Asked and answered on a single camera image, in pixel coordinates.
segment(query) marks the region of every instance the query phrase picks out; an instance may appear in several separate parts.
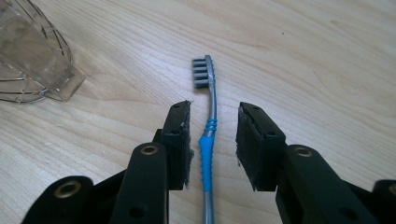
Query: toothbrush head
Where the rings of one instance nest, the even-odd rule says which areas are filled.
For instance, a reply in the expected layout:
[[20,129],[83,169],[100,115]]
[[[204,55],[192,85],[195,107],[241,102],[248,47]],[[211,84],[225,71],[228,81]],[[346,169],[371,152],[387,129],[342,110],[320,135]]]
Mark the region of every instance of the toothbrush head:
[[215,73],[210,55],[192,60],[192,75],[195,88],[209,88],[215,83]]

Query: gray bristles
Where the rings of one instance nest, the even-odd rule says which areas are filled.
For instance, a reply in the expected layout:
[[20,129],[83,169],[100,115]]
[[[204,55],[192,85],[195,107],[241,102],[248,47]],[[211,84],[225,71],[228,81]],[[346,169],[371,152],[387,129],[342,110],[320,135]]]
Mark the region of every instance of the gray bristles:
[[196,88],[206,88],[209,86],[207,67],[205,59],[192,60],[192,75]]
[[209,79],[194,80],[195,88],[207,88],[209,86]]

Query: blue toothbrush grip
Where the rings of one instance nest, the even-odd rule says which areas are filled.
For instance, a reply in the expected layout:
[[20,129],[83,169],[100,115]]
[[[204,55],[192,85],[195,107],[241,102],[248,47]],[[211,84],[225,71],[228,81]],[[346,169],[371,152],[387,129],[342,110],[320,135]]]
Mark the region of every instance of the blue toothbrush grip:
[[215,143],[216,120],[209,119],[205,131],[213,131],[211,136],[202,135],[198,141],[201,149],[201,174],[204,192],[212,190],[212,155],[213,145]]

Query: transparent plastic cup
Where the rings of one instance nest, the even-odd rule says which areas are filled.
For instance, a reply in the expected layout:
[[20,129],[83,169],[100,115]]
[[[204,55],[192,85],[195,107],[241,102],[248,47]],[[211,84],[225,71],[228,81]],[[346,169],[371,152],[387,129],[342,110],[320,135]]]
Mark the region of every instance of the transparent plastic cup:
[[70,48],[30,0],[0,0],[0,101],[67,102],[85,79]]

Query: table surface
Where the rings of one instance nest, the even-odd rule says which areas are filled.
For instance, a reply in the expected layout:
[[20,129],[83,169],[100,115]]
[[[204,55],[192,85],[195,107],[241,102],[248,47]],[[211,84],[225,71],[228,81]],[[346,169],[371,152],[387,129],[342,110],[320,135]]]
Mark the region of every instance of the table surface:
[[188,189],[171,223],[200,223],[197,140],[208,92],[191,59],[210,54],[218,91],[218,223],[281,223],[275,194],[254,192],[235,156],[237,108],[263,108],[288,144],[316,149],[343,179],[396,178],[396,4],[361,1],[34,1],[64,34],[87,79],[68,103],[0,103],[0,222],[19,223],[54,181],[96,184],[125,169],[169,107],[191,104]]

